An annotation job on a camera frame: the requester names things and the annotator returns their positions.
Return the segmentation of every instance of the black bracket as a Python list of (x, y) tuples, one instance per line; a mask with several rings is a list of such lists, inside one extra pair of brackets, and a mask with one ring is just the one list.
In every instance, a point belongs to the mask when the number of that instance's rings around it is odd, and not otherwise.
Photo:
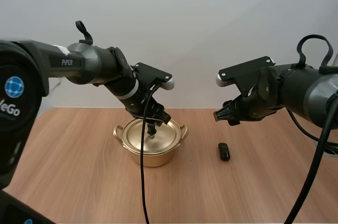
[(172, 79), (170, 73), (158, 70), (154, 67), (148, 66), (147, 64), (137, 63), (132, 67), (138, 81), (144, 85), (148, 90), (157, 83), (166, 83)]
[(274, 66), (273, 60), (268, 57), (254, 59), (236, 66), (221, 69), (218, 74), (226, 86), (236, 84), (243, 96), (247, 96), (250, 89), (257, 83), (259, 71), (263, 67)]

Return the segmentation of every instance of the white wall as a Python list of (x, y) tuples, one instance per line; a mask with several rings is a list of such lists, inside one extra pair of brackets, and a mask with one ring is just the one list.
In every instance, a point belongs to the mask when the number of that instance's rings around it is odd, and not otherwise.
[[(216, 85), (219, 69), (265, 55), (296, 62), (308, 34), (325, 35), (338, 51), (337, 0), (0, 0), (0, 7), (0, 38), (68, 46), (82, 38), (74, 23), (82, 20), (95, 45), (172, 73), (175, 88), (155, 94), (166, 107), (220, 107), (239, 92)], [(317, 67), (326, 47), (311, 41), (304, 51)], [(67, 80), (48, 102), (121, 107), (104, 87)]]

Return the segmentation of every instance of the pot lid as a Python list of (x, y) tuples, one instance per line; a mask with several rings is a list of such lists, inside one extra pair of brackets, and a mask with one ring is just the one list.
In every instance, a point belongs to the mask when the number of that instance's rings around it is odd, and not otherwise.
[[(135, 119), (127, 124), (122, 131), (122, 141), (127, 149), (140, 154), (142, 119)], [(144, 135), (144, 155), (158, 155), (172, 150), (181, 139), (181, 129), (174, 120), (168, 124), (156, 126), (155, 135), (147, 134), (147, 125)]]

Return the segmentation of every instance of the black strap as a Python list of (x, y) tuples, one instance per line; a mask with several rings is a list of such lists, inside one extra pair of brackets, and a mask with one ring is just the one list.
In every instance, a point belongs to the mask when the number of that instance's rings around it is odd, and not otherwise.
[(82, 21), (76, 21), (75, 25), (76, 25), (76, 28), (84, 35), (84, 40), (79, 40), (79, 43), (85, 43), (88, 45), (92, 45), (93, 37), (88, 33)]
[(333, 55), (333, 48), (331, 44), (329, 43), (329, 41), (322, 35), (307, 35), (306, 37), (302, 38), (297, 45), (297, 52), (299, 54), (299, 62), (293, 66), (294, 68), (305, 67), (306, 57), (304, 53), (302, 52), (302, 47), (303, 47), (303, 44), (309, 39), (320, 39), (320, 40), (324, 40), (327, 43), (328, 51), (327, 51), (325, 58), (322, 61), (321, 67), (327, 66), (327, 63), (331, 59)]

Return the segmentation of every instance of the blue globe logo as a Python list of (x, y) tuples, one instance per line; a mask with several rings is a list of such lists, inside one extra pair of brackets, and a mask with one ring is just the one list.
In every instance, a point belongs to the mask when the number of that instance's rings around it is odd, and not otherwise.
[(25, 85), (17, 76), (12, 76), (5, 83), (6, 94), (11, 98), (18, 98), (22, 95)]

